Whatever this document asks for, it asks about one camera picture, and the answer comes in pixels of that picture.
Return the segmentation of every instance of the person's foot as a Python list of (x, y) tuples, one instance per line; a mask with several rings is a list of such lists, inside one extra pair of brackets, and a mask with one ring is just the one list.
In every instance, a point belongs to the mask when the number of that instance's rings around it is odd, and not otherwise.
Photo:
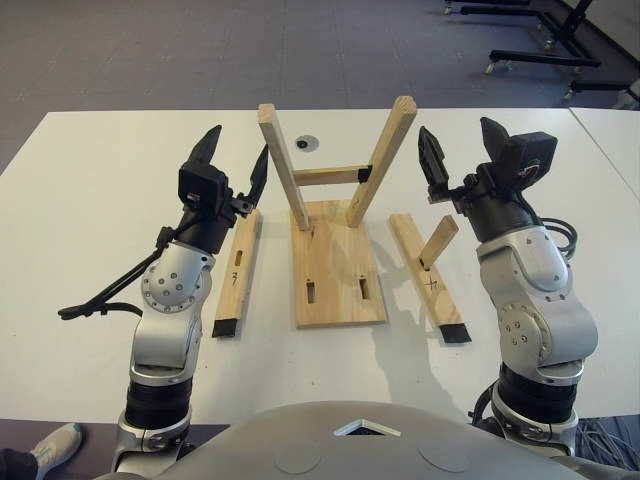
[(38, 461), (37, 480), (42, 480), (49, 470), (69, 460), (82, 443), (82, 426), (67, 423), (38, 442), (31, 453)]

